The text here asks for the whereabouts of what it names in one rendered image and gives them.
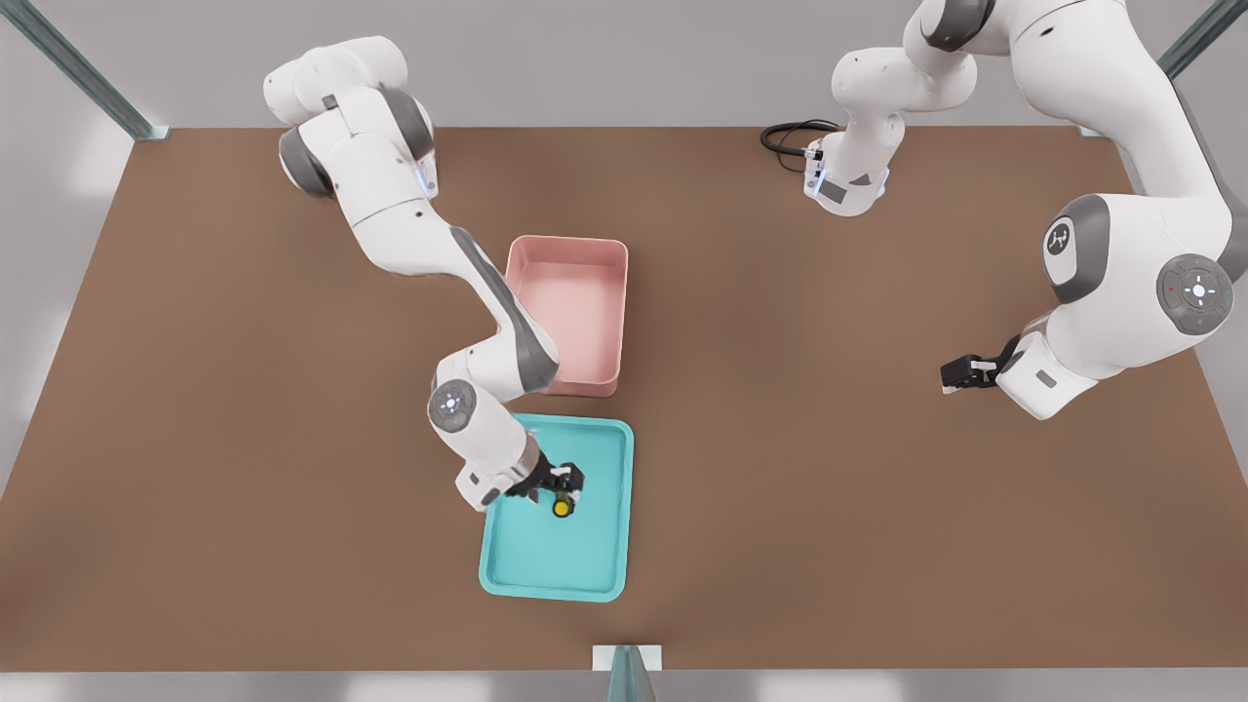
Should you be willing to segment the pale blue-green tray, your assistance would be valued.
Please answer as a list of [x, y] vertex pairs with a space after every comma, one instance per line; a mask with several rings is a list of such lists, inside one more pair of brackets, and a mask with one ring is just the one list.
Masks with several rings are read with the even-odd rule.
[[490, 595], [612, 603], [626, 582], [634, 433], [620, 418], [518, 413], [552, 462], [574, 462], [587, 486], [572, 515], [499, 498], [485, 513], [480, 585]]

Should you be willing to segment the pink plastic box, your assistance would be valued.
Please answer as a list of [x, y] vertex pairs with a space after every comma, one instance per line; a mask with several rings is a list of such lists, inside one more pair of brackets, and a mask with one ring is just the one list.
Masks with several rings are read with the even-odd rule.
[[617, 240], [525, 235], [505, 280], [559, 352], [547, 395], [609, 397], [622, 368], [628, 249]]

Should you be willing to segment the silver frame post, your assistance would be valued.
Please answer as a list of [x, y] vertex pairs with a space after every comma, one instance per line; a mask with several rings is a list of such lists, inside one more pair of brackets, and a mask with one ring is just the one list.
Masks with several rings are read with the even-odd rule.
[[171, 127], [154, 125], [30, 0], [0, 0], [0, 15], [136, 142], [162, 141]]
[[1126, 5], [1141, 41], [1171, 79], [1248, 14], [1248, 0], [1126, 0]]
[[592, 670], [609, 672], [605, 702], [656, 702], [651, 672], [663, 671], [661, 645], [593, 645]]

